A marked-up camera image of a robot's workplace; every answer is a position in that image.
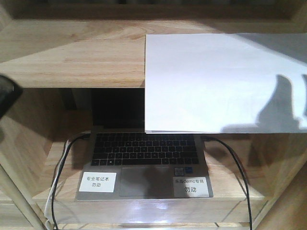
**wooden panel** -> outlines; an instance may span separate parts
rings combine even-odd
[[[64,119],[61,138],[56,138],[50,150],[44,173],[40,178],[41,193],[34,200],[41,208],[44,207],[49,193],[54,167],[61,155],[65,138],[70,136],[71,127],[76,132],[87,129],[85,125],[88,115],[67,114]],[[248,135],[224,135],[221,138],[233,146],[242,158],[250,179],[250,192],[254,218],[261,211],[270,192],[262,173],[257,157],[250,151]],[[239,171],[229,153],[218,143],[208,143],[206,161],[209,166],[210,179],[214,198],[197,200],[120,200],[101,202],[76,202],[75,193],[83,166],[83,154],[87,142],[79,141],[68,155],[62,172],[57,202],[55,206],[59,223],[204,223],[204,222],[247,222],[248,212],[245,195],[238,180],[242,183]]]
[[[0,227],[31,227],[14,204],[0,204]]]
[[[307,134],[253,135],[253,149],[261,159],[272,192],[278,197],[307,161]]]
[[[0,162],[17,187],[34,195],[61,116],[58,90],[25,90],[0,121]]]
[[[248,230],[247,223],[179,223],[179,224],[59,224],[59,227],[63,230],[98,230],[98,229],[111,229],[116,228],[117,230]]]
[[[0,33],[0,72],[24,87],[144,87],[146,34],[295,33],[269,6],[32,7]]]
[[[307,229],[307,163],[281,195],[257,230]]]

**wooden shelf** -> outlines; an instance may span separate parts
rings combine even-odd
[[[300,33],[273,6],[34,5],[0,32],[26,88],[144,87],[146,34]]]
[[[81,132],[90,124],[84,118],[86,113],[67,113],[60,132],[50,149],[44,170],[39,180],[37,195],[34,200],[41,209],[44,208],[53,172],[61,156],[65,138],[69,137],[72,128]],[[82,127],[76,127],[78,120],[85,121]],[[253,217],[261,211],[265,203],[271,198],[270,186],[262,172],[262,166],[251,150],[249,135],[223,135],[238,153],[246,167],[250,182],[250,197]],[[217,143],[208,143],[205,153],[209,167],[210,179],[214,197],[211,199],[176,199],[176,200],[119,200],[99,202],[76,202],[75,194],[83,166],[83,155],[86,153],[86,141],[76,143],[67,157],[59,192],[56,196],[56,214],[59,223],[104,223],[104,224],[150,224],[155,223],[241,223],[248,222],[246,197],[238,182],[240,173],[226,149]]]

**white cable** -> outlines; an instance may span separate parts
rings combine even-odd
[[[55,182],[56,182],[56,178],[59,176],[59,169],[60,169],[60,165],[62,165],[62,162],[64,161],[64,158],[65,158],[65,155],[67,155],[67,148],[68,146],[70,145],[71,143],[71,139],[72,140],[75,140],[76,138],[78,137],[81,137],[83,136],[84,134],[90,134],[91,132],[90,131],[84,131],[82,133],[79,133],[69,139],[67,139],[67,141],[65,142],[64,144],[64,149],[63,149],[63,153],[62,153],[62,156],[58,162],[58,166],[57,166],[57,170],[56,170],[56,173],[55,173],[55,176],[54,176],[54,179],[53,179],[53,182],[52,182],[52,186],[50,188],[50,191],[49,191],[49,195],[48,195],[48,198],[47,198],[47,201],[46,201],[46,205],[45,205],[45,210],[44,210],[44,216],[46,217],[46,222],[45,222],[45,227],[47,228],[47,230],[53,230],[53,226],[54,226],[54,223],[53,223],[53,220],[52,220],[52,215],[51,215],[51,197],[52,197],[52,193],[55,189]]]

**wooden edge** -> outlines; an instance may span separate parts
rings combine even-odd
[[[248,223],[155,223],[155,224],[59,224],[63,230],[67,229],[148,229],[148,228],[168,228],[168,229],[223,229],[247,227]]]
[[[25,218],[30,222],[30,224],[36,230],[45,230],[45,226],[43,225],[40,218],[32,209],[31,205],[26,201],[24,196],[20,193],[14,182],[5,172],[5,170],[0,165],[0,177],[1,177],[1,186],[2,189],[10,194],[13,199],[15,205],[19,208],[21,213],[25,216]]]

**white label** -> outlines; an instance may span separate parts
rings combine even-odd
[[[116,172],[84,172],[80,192],[112,193]]]
[[[173,177],[175,197],[209,197],[206,177]]]

